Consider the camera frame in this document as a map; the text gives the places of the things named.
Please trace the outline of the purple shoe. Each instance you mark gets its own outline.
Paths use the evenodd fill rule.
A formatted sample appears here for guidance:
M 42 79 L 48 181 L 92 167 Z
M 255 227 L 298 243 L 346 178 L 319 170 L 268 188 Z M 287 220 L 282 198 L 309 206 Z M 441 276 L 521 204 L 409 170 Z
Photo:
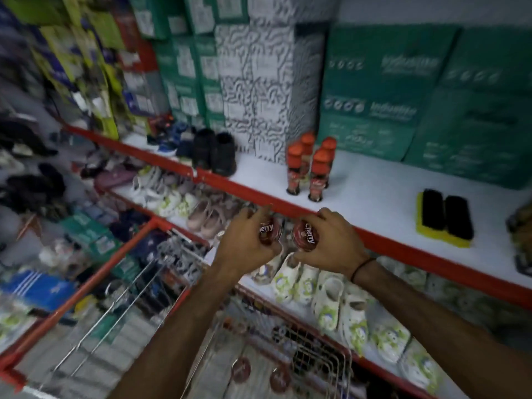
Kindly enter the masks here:
M 124 167 L 103 170 L 94 178 L 94 189 L 98 192 L 107 191 L 126 183 L 131 183 L 137 175 L 136 171 Z

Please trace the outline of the yellow brush packaging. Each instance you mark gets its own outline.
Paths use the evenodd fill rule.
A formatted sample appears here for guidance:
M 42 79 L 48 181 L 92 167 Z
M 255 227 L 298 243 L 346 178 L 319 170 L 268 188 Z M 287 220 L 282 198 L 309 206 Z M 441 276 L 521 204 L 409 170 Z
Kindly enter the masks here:
M 470 248 L 471 240 L 459 238 L 455 235 L 449 234 L 444 230 L 435 230 L 430 227 L 426 227 L 422 223 L 422 208 L 423 208 L 423 193 L 418 193 L 416 197 L 416 232 L 424 237 L 443 241 L 457 248 Z

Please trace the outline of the blue sandals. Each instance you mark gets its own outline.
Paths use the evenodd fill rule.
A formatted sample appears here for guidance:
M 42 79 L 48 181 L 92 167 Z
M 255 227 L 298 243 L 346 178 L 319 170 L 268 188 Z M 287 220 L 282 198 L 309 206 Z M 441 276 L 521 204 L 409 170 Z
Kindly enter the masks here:
M 173 116 L 155 125 L 156 135 L 147 135 L 149 150 L 167 158 L 191 160 L 196 129 Z

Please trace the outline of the large green cardboard carton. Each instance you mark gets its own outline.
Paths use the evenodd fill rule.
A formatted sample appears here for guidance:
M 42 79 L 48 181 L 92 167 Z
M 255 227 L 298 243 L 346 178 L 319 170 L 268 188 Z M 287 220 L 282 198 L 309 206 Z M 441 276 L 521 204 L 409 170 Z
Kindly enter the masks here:
M 335 24 L 330 28 L 318 143 L 400 162 L 415 136 L 460 27 Z
M 460 33 L 403 163 L 508 189 L 532 180 L 532 27 Z

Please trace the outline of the person's right hand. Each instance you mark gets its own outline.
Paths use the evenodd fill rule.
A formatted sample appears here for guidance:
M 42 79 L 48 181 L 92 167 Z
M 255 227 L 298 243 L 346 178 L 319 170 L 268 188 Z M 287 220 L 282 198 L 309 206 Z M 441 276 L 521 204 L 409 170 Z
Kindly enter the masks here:
M 321 248 L 321 267 L 350 279 L 354 270 L 370 255 L 355 228 L 338 212 L 321 208 L 317 214 L 307 214 L 301 220 L 309 222 L 319 233 L 316 247 Z

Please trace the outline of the row of white printed clogs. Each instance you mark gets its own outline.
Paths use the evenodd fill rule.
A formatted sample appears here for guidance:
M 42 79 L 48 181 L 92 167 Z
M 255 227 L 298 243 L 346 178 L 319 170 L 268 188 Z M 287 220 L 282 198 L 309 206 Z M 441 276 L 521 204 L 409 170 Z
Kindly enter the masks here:
M 297 262 L 293 255 L 263 265 L 239 286 L 397 389 L 419 399 L 445 397 L 447 376 L 440 366 L 375 298 L 344 276 Z

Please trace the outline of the person's left forearm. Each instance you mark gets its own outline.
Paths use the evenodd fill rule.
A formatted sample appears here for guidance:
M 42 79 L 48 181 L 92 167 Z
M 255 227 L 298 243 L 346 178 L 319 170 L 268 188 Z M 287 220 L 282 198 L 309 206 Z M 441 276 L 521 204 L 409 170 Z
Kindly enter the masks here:
M 234 260 L 214 262 L 166 318 L 108 399 L 180 399 L 213 318 L 242 275 Z

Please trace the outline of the orange capped polish bottle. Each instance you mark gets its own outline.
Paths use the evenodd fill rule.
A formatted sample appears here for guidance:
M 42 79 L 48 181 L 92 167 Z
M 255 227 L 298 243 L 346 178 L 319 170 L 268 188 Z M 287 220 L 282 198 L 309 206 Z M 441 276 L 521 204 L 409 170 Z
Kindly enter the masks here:
M 323 190 L 328 182 L 332 158 L 329 150 L 319 148 L 312 156 L 308 199 L 319 203 L 323 200 Z
M 304 147 L 300 141 L 292 143 L 287 148 L 286 162 L 287 162 L 287 176 L 288 186 L 287 193 L 290 195 L 298 195 L 300 193 L 301 168 Z

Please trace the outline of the pile of dark shoes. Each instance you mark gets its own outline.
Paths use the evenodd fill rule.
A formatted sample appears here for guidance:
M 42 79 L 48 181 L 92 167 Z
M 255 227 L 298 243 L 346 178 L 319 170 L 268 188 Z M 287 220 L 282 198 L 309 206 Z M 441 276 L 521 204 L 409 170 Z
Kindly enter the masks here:
M 31 117 L 0 114 L 0 206 L 51 222 L 69 216 L 63 174 L 49 161 L 58 151 L 36 132 Z

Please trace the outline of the person's right forearm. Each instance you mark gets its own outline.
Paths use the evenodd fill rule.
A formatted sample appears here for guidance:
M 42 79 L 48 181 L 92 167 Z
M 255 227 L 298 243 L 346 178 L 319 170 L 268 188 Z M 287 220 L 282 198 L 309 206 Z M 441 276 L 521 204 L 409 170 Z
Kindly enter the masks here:
M 498 342 L 378 262 L 356 275 L 469 399 L 532 399 L 532 357 Z

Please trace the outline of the black shoe brush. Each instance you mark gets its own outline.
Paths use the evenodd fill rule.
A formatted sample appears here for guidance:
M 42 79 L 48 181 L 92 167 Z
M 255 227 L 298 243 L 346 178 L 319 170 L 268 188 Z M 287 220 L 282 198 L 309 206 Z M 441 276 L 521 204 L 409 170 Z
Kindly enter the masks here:
M 445 223 L 442 193 L 425 189 L 421 195 L 421 225 L 434 231 L 443 231 Z
M 475 236 L 469 202 L 467 199 L 449 195 L 444 201 L 444 213 L 447 233 L 460 241 L 470 243 Z

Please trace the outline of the person's left hand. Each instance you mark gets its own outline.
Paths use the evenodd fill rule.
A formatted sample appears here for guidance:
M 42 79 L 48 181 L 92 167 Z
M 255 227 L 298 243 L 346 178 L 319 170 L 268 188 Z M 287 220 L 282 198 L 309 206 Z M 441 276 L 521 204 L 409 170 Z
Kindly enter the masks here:
M 253 211 L 244 207 L 226 228 L 211 265 L 225 282 L 234 285 L 262 266 L 254 265 L 254 247 L 260 241 L 260 223 L 270 218 L 270 208 L 267 205 Z

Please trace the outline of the rack of hanging packets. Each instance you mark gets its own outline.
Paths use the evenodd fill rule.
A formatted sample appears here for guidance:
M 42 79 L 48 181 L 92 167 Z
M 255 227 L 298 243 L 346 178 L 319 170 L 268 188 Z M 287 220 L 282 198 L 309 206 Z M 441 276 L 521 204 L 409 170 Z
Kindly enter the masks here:
M 130 1 L 0 0 L 0 24 L 20 32 L 38 70 L 86 127 L 112 140 L 154 138 L 169 112 Z

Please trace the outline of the blue striped shoe box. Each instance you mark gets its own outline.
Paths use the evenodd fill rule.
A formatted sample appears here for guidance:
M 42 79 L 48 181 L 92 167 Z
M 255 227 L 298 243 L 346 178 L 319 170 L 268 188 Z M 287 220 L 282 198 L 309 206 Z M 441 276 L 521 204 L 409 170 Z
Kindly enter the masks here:
M 76 290 L 75 282 L 35 270 L 17 272 L 0 281 L 1 292 L 47 312 L 59 309 Z

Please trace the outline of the pink shoe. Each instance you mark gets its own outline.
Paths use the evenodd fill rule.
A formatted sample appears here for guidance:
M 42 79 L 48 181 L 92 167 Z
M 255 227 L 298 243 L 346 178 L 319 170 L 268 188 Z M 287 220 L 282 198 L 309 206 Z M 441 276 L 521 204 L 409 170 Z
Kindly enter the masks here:
M 192 232 L 199 232 L 212 212 L 212 202 L 209 197 L 201 198 L 192 209 L 186 225 Z
M 218 203 L 213 205 L 209 211 L 206 220 L 200 228 L 200 234 L 204 239 L 211 240 L 223 231 L 230 220 L 231 210 L 226 204 Z

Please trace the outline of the brown packaged item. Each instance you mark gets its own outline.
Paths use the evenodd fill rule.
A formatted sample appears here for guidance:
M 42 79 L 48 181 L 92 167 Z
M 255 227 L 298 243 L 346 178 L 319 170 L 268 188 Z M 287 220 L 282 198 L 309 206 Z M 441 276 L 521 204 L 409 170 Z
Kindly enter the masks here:
M 532 200 L 511 214 L 505 224 L 515 248 L 515 268 L 532 278 Z

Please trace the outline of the group of white sneakers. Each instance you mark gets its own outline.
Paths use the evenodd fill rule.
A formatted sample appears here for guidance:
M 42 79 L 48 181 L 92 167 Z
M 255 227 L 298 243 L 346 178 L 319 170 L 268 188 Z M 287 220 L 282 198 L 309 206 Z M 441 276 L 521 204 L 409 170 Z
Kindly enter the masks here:
M 127 197 L 166 219 L 176 215 L 188 218 L 200 200 L 191 179 L 151 165 L 135 175 Z

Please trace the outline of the green shoe box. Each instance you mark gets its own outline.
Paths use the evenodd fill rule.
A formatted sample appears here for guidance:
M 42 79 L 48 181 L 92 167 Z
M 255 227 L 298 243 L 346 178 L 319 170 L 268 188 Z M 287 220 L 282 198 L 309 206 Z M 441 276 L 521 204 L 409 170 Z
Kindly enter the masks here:
M 69 239 L 80 245 L 96 265 L 106 263 L 122 245 L 107 226 L 83 212 L 75 212 L 63 218 L 59 225 Z

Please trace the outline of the round dark red polish tin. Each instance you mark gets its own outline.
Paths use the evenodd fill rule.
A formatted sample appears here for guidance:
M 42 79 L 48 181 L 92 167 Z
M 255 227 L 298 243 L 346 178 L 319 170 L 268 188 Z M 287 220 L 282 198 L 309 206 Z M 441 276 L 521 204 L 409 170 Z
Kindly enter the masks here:
M 287 393 L 291 385 L 291 375 L 289 369 L 278 366 L 274 368 L 269 377 L 270 389 L 276 395 Z
M 265 246 L 279 241 L 283 234 L 283 221 L 278 217 L 271 216 L 268 220 L 260 223 L 259 241 Z
M 319 233 L 309 222 L 299 220 L 292 228 L 291 238 L 298 250 L 311 252 L 319 242 Z
M 251 373 L 251 363 L 246 356 L 240 356 L 231 366 L 231 381 L 242 384 L 249 379 Z

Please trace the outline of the stack of black-white patterned boxes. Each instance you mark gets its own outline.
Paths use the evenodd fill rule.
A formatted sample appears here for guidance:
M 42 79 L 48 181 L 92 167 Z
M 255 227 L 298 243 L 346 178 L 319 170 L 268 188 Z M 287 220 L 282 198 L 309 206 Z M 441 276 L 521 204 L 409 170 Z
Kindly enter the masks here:
M 316 128 L 327 30 L 341 0 L 247 0 L 248 23 L 214 31 L 224 129 L 236 150 L 284 163 Z

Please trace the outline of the stack of small green boxes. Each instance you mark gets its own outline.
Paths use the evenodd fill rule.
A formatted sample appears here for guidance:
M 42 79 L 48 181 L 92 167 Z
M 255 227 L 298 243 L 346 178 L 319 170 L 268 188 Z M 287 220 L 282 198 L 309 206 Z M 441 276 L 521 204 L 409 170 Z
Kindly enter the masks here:
M 247 23 L 247 0 L 129 0 L 138 30 L 155 52 L 174 117 L 197 129 L 225 130 L 219 24 Z

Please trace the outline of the red edged white shelf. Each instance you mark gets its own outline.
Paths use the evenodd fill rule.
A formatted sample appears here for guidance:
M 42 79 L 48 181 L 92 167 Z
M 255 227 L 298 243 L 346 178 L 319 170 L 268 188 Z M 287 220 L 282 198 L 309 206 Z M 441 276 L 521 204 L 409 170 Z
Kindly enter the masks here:
M 238 154 L 235 174 L 224 178 L 145 150 L 145 139 L 137 134 L 122 143 L 68 124 L 63 128 L 102 147 L 192 177 L 243 200 L 271 205 L 274 211 L 292 218 L 324 205 L 355 226 L 370 250 L 532 310 L 532 278 L 515 269 L 513 245 L 505 227 L 510 214 L 532 197 L 531 190 L 509 190 L 338 152 L 331 185 L 324 191 L 323 201 L 314 203 L 308 199 L 306 189 L 296 196 L 286 193 L 287 170 L 283 165 L 251 155 Z M 475 232 L 469 248 L 417 233 L 416 201 L 426 188 L 468 200 Z

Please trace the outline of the black wristband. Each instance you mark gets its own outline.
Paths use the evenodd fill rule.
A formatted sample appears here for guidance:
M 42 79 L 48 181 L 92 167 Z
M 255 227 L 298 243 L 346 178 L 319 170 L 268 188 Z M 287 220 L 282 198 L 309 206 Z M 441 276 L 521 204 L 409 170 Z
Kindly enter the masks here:
M 356 284 L 356 275 L 359 273 L 360 270 L 362 270 L 366 265 L 372 263 L 372 262 L 375 262 L 376 261 L 376 258 L 375 257 L 369 257 L 368 259 L 364 260 L 355 270 L 354 272 L 352 273 L 349 281 L 353 284 Z

